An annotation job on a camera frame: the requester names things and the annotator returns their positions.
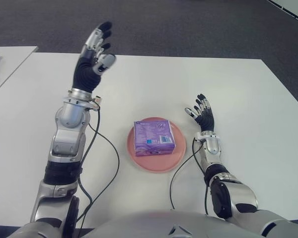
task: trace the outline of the silver fingertip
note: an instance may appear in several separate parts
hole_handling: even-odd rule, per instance
[[[192,111],[190,108],[185,108],[184,111],[191,117],[193,117],[194,119],[196,119],[198,117],[198,115]]]

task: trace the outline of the robotic hand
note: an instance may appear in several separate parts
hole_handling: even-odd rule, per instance
[[[100,98],[92,98],[101,75],[114,63],[114,55],[101,55],[110,44],[102,45],[111,35],[112,24],[105,22],[89,36],[78,59],[72,89],[57,111],[57,131],[53,137],[44,179],[32,211],[31,222],[11,238],[72,238],[79,199],[74,196],[77,178],[82,172],[85,129],[89,110],[98,111]]]
[[[204,181],[210,187],[214,212],[220,218],[241,228],[269,238],[298,237],[298,225],[270,211],[258,210],[254,192],[234,175],[220,160],[219,139],[214,133],[214,117],[210,104],[203,94],[194,106],[185,112],[201,127],[195,140],[202,143],[200,150]]]

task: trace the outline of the printed label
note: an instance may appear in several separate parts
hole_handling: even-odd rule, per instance
[[[172,143],[172,140],[169,136],[160,136],[160,143],[165,144],[165,143]]]

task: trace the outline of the white table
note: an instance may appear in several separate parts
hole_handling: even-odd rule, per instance
[[[72,85],[77,58],[33,53],[0,89],[0,225],[29,221],[56,129],[54,115]],[[91,208],[85,227],[132,212],[171,208],[168,189],[174,170],[141,170],[127,153],[126,138],[133,121],[164,117],[183,131],[187,158],[199,127],[184,108],[193,106],[201,92],[211,103],[227,169],[253,189],[260,209],[298,219],[298,102],[261,60],[118,56],[94,94],[103,98],[99,131],[116,145],[121,168]],[[92,131],[86,134],[89,143]],[[92,197],[110,181],[116,166],[114,150],[98,137],[81,176]],[[176,209],[204,212],[204,189],[192,160],[174,181]],[[81,213],[87,199],[81,191],[77,195]],[[208,208],[212,214],[210,197]]]
[[[36,46],[0,47],[0,87],[36,50]]]

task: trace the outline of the purple package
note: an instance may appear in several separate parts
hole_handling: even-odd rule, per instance
[[[172,154],[175,141],[168,120],[135,121],[136,156]]]

